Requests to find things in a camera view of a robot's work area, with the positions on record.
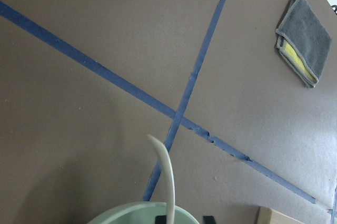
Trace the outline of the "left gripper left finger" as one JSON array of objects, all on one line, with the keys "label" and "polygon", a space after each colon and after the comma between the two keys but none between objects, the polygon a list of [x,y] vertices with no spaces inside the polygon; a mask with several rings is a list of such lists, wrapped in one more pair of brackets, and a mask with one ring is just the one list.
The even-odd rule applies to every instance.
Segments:
[{"label": "left gripper left finger", "polygon": [[166,224],[166,215],[156,216],[155,224]]}]

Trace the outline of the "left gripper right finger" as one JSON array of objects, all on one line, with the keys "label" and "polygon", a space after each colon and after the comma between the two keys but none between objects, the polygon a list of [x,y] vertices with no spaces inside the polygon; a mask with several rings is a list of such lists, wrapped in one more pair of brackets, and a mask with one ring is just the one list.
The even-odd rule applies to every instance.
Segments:
[{"label": "left gripper right finger", "polygon": [[203,224],[216,224],[214,216],[203,216]]}]

